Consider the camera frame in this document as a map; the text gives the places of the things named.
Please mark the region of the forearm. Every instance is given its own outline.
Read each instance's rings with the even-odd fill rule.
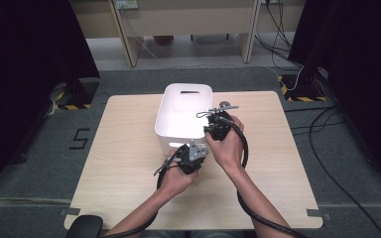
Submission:
[[[156,190],[146,201],[132,211],[128,216],[114,226],[106,235],[121,233],[135,229],[149,221],[157,211],[172,197],[165,192]],[[140,237],[141,233],[130,237]]]
[[[280,212],[252,181],[242,167],[225,168],[246,205],[256,214],[277,224],[290,227]],[[258,237],[291,237],[252,219]]]

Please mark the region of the human hand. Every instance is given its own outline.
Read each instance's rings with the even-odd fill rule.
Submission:
[[[170,151],[169,157],[175,153],[175,150]],[[177,162],[171,162],[170,168],[164,174],[160,190],[165,192],[170,198],[184,192],[188,186],[197,178],[199,171],[196,170],[190,175],[186,175],[180,168]]]
[[[231,116],[234,124],[243,132],[243,123],[235,116]],[[205,134],[205,141],[209,145],[216,162],[225,170],[240,167],[243,154],[243,145],[239,135],[231,129],[222,141],[214,141],[209,133]]]

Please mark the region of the yellow black hazard tape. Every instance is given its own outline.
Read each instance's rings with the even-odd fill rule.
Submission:
[[[318,96],[312,96],[310,95],[292,95],[293,91],[290,91],[286,84],[283,82],[283,77],[278,76],[278,81],[280,82],[281,85],[281,90],[283,91],[284,98],[288,101],[305,101],[305,102],[310,102],[310,101],[326,101],[326,97],[323,95],[318,94]]]
[[[77,110],[77,109],[89,109],[89,107],[91,106],[91,104],[89,103],[83,103],[83,104],[79,104],[79,103],[69,103],[69,100],[67,101],[67,104],[60,104],[61,101],[66,101],[64,99],[64,96],[66,96],[65,94],[65,91],[63,90],[57,100],[56,100],[56,105],[57,105],[57,109],[62,109],[62,110]]]

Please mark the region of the black curtain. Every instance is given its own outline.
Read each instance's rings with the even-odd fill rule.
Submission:
[[[321,38],[332,5],[329,28],[334,31]],[[370,162],[381,169],[381,1],[308,0],[290,57],[305,63],[311,55],[318,55],[315,66],[327,69],[340,108]]]
[[[0,1],[0,172],[19,156],[60,82],[99,77],[67,0]]]

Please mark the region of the white box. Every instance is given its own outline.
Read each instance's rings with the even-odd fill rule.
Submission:
[[[208,120],[196,117],[196,113],[206,112],[211,105],[212,88],[208,85],[173,83],[166,88],[155,126],[166,156],[191,139],[207,148],[203,126],[208,125]]]

